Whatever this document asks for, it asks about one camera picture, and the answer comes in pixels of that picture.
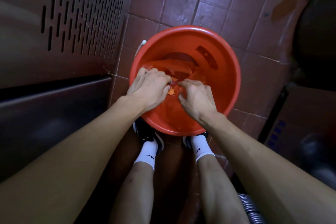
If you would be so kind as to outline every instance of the bucket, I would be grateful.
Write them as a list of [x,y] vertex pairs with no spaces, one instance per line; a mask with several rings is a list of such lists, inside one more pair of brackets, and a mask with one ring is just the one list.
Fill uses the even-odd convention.
[[[178,26],[154,35],[138,49],[131,67],[130,85],[139,69],[152,63],[169,63],[168,66],[182,64],[185,71],[179,72],[178,76],[172,70],[165,70],[164,65],[158,68],[167,74],[171,72],[169,75],[172,77],[180,76],[179,81],[188,77],[188,71],[196,71],[193,75],[201,74],[205,84],[212,89],[217,111],[225,116],[229,114],[238,98],[241,74],[236,55],[223,38],[206,28]],[[203,133],[205,130],[191,119],[177,102],[178,94],[183,92],[167,95],[163,103],[144,113],[142,118],[156,130],[169,135],[194,136]]]

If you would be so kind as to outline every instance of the shoe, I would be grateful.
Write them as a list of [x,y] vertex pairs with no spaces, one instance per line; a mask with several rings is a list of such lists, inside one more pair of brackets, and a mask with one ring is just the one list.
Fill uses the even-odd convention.
[[162,138],[155,132],[155,129],[149,126],[143,118],[138,118],[135,122],[133,122],[134,132],[138,135],[140,144],[144,145],[145,142],[153,142],[154,140],[157,142],[157,152],[156,155],[160,154],[165,147],[165,144]]
[[[208,136],[209,136],[209,133],[205,131],[205,132],[199,134],[198,136],[200,136],[200,135],[204,136],[205,139],[207,139]],[[184,136],[183,137],[183,144],[185,146],[187,146],[189,149],[192,149],[193,147],[191,146],[191,136]]]

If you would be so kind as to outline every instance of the orange food scrap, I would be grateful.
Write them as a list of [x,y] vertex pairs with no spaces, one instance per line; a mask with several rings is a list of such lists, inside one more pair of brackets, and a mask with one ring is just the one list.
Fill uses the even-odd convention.
[[170,89],[169,89],[169,91],[168,91],[168,94],[169,94],[169,95],[175,95],[175,92],[174,92],[174,90],[173,90],[172,87],[170,87]]

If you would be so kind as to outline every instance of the person's right arm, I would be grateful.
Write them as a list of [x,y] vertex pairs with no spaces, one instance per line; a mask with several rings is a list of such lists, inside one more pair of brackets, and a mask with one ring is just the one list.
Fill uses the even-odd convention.
[[335,223],[336,192],[217,112],[209,86],[185,80],[187,114],[215,139],[269,223]]

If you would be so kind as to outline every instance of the person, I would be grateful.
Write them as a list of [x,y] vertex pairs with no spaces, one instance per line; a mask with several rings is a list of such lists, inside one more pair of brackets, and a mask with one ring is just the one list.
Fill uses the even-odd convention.
[[[73,223],[119,141],[133,128],[143,144],[111,210],[110,223],[149,223],[153,173],[163,142],[138,118],[166,97],[171,78],[141,68],[127,95],[102,115],[42,154],[0,185],[2,223]],[[186,113],[219,145],[269,223],[334,223],[336,192],[234,126],[217,112],[211,88],[179,83]],[[195,153],[207,223],[249,223],[242,203],[207,142],[183,138]]]

